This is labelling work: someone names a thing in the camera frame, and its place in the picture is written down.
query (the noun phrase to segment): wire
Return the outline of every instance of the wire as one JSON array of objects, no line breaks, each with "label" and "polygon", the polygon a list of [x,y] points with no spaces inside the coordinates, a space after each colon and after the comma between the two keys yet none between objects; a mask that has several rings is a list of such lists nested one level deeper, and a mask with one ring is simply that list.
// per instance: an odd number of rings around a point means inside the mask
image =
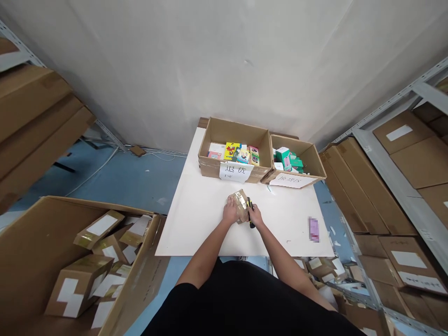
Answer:
[{"label": "wire", "polygon": [[78,190],[82,185],[84,185],[84,183],[86,183],[88,180],[90,180],[97,172],[99,172],[101,170],[102,167],[104,167],[110,160],[111,158],[115,155],[115,153],[118,151],[118,147],[115,148],[115,150],[113,151],[112,155],[109,156],[109,158],[106,160],[105,163],[103,163],[103,165],[98,168],[92,175],[90,175],[84,182],[82,182],[80,185],[78,185],[76,188],[74,188],[71,192],[69,192],[67,195],[65,195],[64,197],[67,197],[70,194],[73,194],[76,190]]}]

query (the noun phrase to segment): large open carton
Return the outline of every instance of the large open carton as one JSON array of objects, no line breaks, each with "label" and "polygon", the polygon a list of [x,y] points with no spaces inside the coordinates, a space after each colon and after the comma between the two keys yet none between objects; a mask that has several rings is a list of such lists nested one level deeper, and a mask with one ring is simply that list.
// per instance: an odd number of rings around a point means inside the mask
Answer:
[{"label": "large open carton", "polygon": [[[43,315],[59,271],[91,253],[73,239],[105,214],[151,214],[143,243],[103,327],[91,329],[97,305],[79,318]],[[123,335],[157,295],[169,257],[154,256],[165,218],[122,205],[47,196],[0,234],[0,328],[4,335]]]},{"label": "large open carton", "polygon": [[245,125],[233,121],[210,118],[199,149],[199,167],[202,176],[219,178],[219,169],[224,160],[207,157],[210,143],[243,143],[258,148],[260,165],[253,166],[246,182],[258,183],[271,170],[272,145],[269,131],[265,128]]},{"label": "large open carton", "polygon": [[261,180],[261,183],[302,189],[327,178],[314,144],[274,134],[271,134],[271,143],[274,148],[287,147],[290,151],[296,153],[297,157],[300,157],[303,162],[304,171],[310,173],[310,175],[277,170],[271,154],[272,170]]}]

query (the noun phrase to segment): sealed cardboard box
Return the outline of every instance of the sealed cardboard box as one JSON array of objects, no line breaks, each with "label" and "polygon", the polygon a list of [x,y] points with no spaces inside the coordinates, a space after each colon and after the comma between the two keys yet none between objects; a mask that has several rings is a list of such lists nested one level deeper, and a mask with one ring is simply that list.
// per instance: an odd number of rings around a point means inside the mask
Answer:
[{"label": "sealed cardboard box", "polygon": [[361,254],[371,257],[388,258],[386,251],[379,241],[379,237],[375,235],[355,235]]},{"label": "sealed cardboard box", "polygon": [[92,248],[92,252],[98,255],[104,255],[113,258],[113,262],[122,261],[132,265],[136,254],[136,247],[120,242],[123,234],[129,230],[132,225],[125,226],[112,235],[100,240]]},{"label": "sealed cardboard box", "polygon": [[0,214],[14,204],[29,187],[64,154],[64,152],[95,122],[85,107],[75,113],[56,132],[0,180]]},{"label": "sealed cardboard box", "polygon": [[345,220],[347,221],[347,224],[351,228],[352,232],[353,233],[369,232],[365,227],[363,221],[361,220],[361,217],[359,216],[355,207],[353,206],[352,202],[350,201],[349,197],[345,193],[344,188],[338,181],[335,173],[333,172],[333,169],[331,169],[330,164],[327,161],[327,158],[323,153],[320,153],[319,156],[321,158],[322,165],[327,174],[327,179],[325,180],[325,183],[327,184],[330,193],[335,198],[336,203],[339,209],[341,210],[342,214],[344,215]]},{"label": "sealed cardboard box", "polygon": [[324,154],[369,232],[372,234],[389,234],[382,218],[350,171],[337,147],[331,146],[325,150]]},{"label": "sealed cardboard box", "polygon": [[391,159],[416,189],[448,183],[448,146],[435,136],[392,154]]},{"label": "sealed cardboard box", "polygon": [[271,142],[274,148],[286,147],[300,157],[304,165],[303,170],[305,173],[309,173],[309,175],[294,171],[277,170],[271,156],[272,170],[263,177],[261,183],[302,189],[327,178],[314,144],[280,135],[271,135]]},{"label": "sealed cardboard box", "polygon": [[245,180],[249,183],[258,183],[271,170],[272,145],[269,131],[265,128],[254,127],[232,121],[209,118],[207,129],[199,149],[199,167],[202,176],[220,178],[221,163],[218,160],[207,157],[210,143],[225,144],[236,142],[254,146],[259,150],[259,166],[251,166],[252,171]]},{"label": "sealed cardboard box", "polygon": [[354,138],[337,145],[354,177],[393,235],[417,235],[389,189]]},{"label": "sealed cardboard box", "polygon": [[71,92],[54,71],[21,65],[0,74],[0,142]]},{"label": "sealed cardboard box", "polygon": [[83,104],[69,94],[4,140],[0,146],[0,180],[82,107]]},{"label": "sealed cardboard box", "polygon": [[404,111],[373,130],[373,134],[389,154],[409,147],[435,133],[411,111]]},{"label": "sealed cardboard box", "polygon": [[16,51],[19,51],[19,48],[17,48],[14,43],[6,38],[0,37],[0,55],[9,54]]},{"label": "sealed cardboard box", "polygon": [[45,310],[46,315],[76,318],[98,298],[93,295],[107,272],[113,259],[89,254],[63,268]]},{"label": "sealed cardboard box", "polygon": [[366,275],[379,282],[383,282],[398,288],[404,286],[400,276],[389,259],[370,256],[359,256]]},{"label": "sealed cardboard box", "polygon": [[125,334],[157,295],[168,266],[169,258],[154,255],[165,224],[165,218],[157,214],[153,214],[137,259],[101,329],[94,333],[91,330],[95,305],[77,319],[43,314],[61,269],[90,254],[73,244],[73,238],[108,210],[127,216],[149,212],[117,204],[46,196],[2,231],[0,245],[5,251],[15,251],[13,255],[0,256],[0,264],[8,265],[8,272],[0,278],[1,288],[8,288],[0,291],[3,334]]},{"label": "sealed cardboard box", "polygon": [[131,228],[119,239],[120,242],[125,243],[132,247],[139,247],[144,239],[145,232],[148,228],[148,224],[151,222],[150,215],[143,215],[140,217]]},{"label": "sealed cardboard box", "polygon": [[419,189],[418,192],[448,228],[448,183]]},{"label": "sealed cardboard box", "polygon": [[78,233],[73,243],[91,250],[94,245],[99,242],[102,237],[113,230],[113,228],[116,227],[124,217],[125,216],[123,214],[120,214],[115,210],[109,210],[103,216]]},{"label": "sealed cardboard box", "polygon": [[379,240],[406,285],[448,295],[446,276],[419,240],[415,237],[380,237]]}]

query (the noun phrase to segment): black shirt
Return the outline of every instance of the black shirt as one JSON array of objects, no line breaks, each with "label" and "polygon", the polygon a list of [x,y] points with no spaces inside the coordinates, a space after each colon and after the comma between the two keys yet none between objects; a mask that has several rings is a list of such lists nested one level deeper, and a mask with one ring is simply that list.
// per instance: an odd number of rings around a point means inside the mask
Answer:
[{"label": "black shirt", "polygon": [[344,316],[245,261],[217,261],[200,289],[174,287],[142,336],[274,331],[276,335],[364,335]]}]

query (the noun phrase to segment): white table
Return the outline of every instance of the white table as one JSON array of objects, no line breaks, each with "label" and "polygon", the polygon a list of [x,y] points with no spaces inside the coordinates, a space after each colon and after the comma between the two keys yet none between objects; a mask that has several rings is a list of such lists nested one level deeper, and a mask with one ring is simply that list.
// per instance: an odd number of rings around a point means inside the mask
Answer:
[{"label": "white table", "polygon": [[[238,183],[204,177],[199,147],[205,133],[197,128],[157,247],[157,256],[192,256],[222,218],[227,196],[240,190],[256,203],[263,220],[291,256],[333,257],[327,229],[313,186],[294,189],[261,183]],[[308,217],[319,222],[320,242],[309,240]],[[267,256],[257,229],[234,224],[220,256]]]}]

